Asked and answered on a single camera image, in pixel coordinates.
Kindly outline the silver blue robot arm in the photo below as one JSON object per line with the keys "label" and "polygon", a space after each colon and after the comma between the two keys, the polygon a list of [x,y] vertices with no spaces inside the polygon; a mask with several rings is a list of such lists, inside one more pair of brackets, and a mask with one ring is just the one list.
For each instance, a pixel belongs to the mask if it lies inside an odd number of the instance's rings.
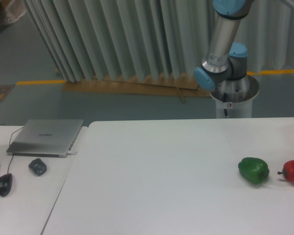
{"label": "silver blue robot arm", "polygon": [[294,69],[294,0],[214,0],[216,23],[194,71],[213,90],[247,71]]}

